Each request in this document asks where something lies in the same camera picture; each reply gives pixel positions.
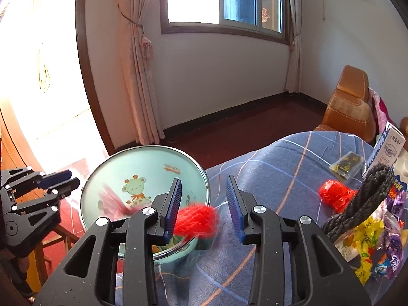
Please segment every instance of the red tile floor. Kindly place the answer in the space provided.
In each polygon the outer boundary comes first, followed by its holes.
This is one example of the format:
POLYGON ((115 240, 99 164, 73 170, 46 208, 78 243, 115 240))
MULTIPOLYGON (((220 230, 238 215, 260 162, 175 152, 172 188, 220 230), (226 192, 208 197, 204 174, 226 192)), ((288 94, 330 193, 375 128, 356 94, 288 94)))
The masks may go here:
MULTIPOLYGON (((324 105, 316 104, 304 95, 271 97, 244 109, 233 116, 197 127, 189 132, 178 132, 164 139, 161 144, 178 148, 194 157, 204 169, 233 159, 247 152, 268 146, 270 143, 318 126, 324 114, 324 105)), ((81 186, 90 175, 86 159, 81 159, 64 169, 79 174, 81 186)), ((62 226, 82 236, 84 231, 78 215, 77 190, 72 199, 61 203, 62 226)), ((52 272, 65 255, 64 243, 44 250, 51 259, 48 271, 52 272)), ((119 261, 118 272, 123 271, 119 261)))

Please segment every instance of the metal rim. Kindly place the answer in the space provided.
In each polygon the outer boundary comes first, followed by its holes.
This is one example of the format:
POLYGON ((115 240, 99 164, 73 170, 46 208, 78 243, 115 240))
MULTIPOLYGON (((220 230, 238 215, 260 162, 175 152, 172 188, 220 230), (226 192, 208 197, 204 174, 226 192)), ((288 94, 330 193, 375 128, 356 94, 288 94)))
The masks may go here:
MULTIPOLYGON (((177 148, 173 148, 173 147, 169 147, 169 146, 162 146, 162 145, 146 145, 146 146, 136 146, 136 147, 131 147, 131 148, 127 148, 126 150, 122 150, 120 152, 117 152, 113 155, 111 155, 110 157, 106 158, 93 172, 91 172, 91 174, 89 175, 89 177, 87 178, 85 185, 83 187, 83 190, 85 190, 86 185, 88 184, 89 178, 92 176, 93 173, 95 173, 98 169, 100 169, 102 167, 102 165, 104 163, 106 163, 109 159, 111 159, 112 157, 121 154, 123 152, 126 152, 128 150, 134 150, 136 148, 146 148, 146 147, 159 147, 159 148, 166 148, 169 150, 174 150, 175 152, 178 152, 180 154, 183 154, 185 157, 189 158, 194 165, 198 168, 198 170, 201 173, 201 176, 204 178, 204 182, 205 182, 205 187, 206 187, 206 196, 205 196, 205 204, 207 206, 210 205, 210 182, 209 179, 207 177, 207 174, 205 173, 205 170, 203 169, 203 167, 196 161, 194 160, 190 155, 188 155, 187 153, 183 152, 182 150, 179 150, 177 148)), ((81 211, 81 200, 82 200, 82 191, 81 191, 81 196, 79 199, 79 204, 78 204, 78 214, 79 214, 79 219, 81 221, 82 227, 84 228, 84 231, 88 230, 85 226, 85 222, 84 222, 84 218, 82 216, 82 211, 81 211)), ((177 253, 179 250, 181 250, 183 247, 187 246, 193 239, 195 238, 195 236, 191 237, 191 238, 184 238, 182 239, 180 242, 178 242, 176 245, 168 248, 167 250, 161 251, 159 253, 155 253, 153 254, 153 260, 160 260, 163 259, 165 257, 168 257, 172 254, 177 253)))

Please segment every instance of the baseboard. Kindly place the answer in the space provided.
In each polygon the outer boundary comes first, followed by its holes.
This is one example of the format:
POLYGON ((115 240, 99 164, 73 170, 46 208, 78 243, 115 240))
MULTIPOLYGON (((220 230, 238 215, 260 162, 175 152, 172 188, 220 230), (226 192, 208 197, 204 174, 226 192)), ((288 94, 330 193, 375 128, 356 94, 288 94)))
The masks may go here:
MULTIPOLYGON (((314 99, 304 93, 283 92, 283 93, 271 95, 269 97, 246 102, 238 106, 226 108, 226 109, 214 112, 212 114, 208 114, 202 117, 198 117, 196 119, 192 119, 191 121, 187 121, 187 122, 175 125, 175 126, 168 127, 167 129, 164 130, 166 139, 164 139, 160 143, 166 144, 168 140, 171 140, 174 137, 189 133, 205 125, 216 123, 218 121, 221 121, 222 119, 232 117, 243 111, 247 111, 247 110, 253 109, 258 106, 277 103, 279 101, 284 101, 284 100, 296 100, 299 103, 304 103, 305 105, 307 105, 309 109, 313 109, 316 113, 321 114, 322 116, 327 107, 327 105, 324 104, 323 102, 317 99, 314 99)), ((118 147, 116 149, 116 153, 122 150, 128 149, 128 148, 135 147, 135 146, 138 146, 138 143, 136 143, 136 141, 130 142, 128 144, 118 147)))

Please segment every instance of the table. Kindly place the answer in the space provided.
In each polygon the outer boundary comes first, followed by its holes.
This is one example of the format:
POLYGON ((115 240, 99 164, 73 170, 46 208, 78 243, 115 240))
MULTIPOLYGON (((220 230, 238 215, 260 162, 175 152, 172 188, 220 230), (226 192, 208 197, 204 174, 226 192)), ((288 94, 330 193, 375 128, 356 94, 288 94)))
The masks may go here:
MULTIPOLYGON (((290 135, 260 150, 247 153, 207 170, 211 204, 219 206, 220 226, 207 250, 194 250, 184 259, 156 269, 160 306, 247 305, 254 247, 242 246, 236 239, 226 203, 226 179, 235 176, 240 190, 254 194, 258 203, 282 217, 298 219, 308 215, 319 226, 334 214, 321 203, 321 184, 333 178, 328 166, 341 156, 355 152, 368 158, 373 148, 360 138, 334 131, 310 131, 290 135)), ((361 177, 349 187, 357 189, 361 177)), ((284 245, 285 265, 289 262, 284 245)), ((291 301, 290 274, 285 273, 285 304, 291 301)), ((392 281, 370 279, 366 284, 375 304, 392 281)), ((121 301, 122 277, 117 277, 117 305, 121 301)))

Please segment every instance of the wall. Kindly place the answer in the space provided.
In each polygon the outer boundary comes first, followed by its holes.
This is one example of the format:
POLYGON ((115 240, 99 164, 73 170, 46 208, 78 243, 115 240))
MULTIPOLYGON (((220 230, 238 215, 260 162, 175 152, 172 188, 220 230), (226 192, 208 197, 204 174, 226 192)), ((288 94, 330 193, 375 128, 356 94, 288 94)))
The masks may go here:
POLYGON ((328 102, 346 64, 367 72, 370 87, 399 123, 408 115, 408 29, 390 0, 303 0, 301 91, 328 102))
MULTIPOLYGON (((86 0, 91 69, 116 147, 134 140, 116 47, 116 0, 86 0)), ((289 46, 227 34, 165 34, 159 0, 150 0, 144 29, 154 45, 153 74, 164 128, 240 105, 284 88, 289 46)))

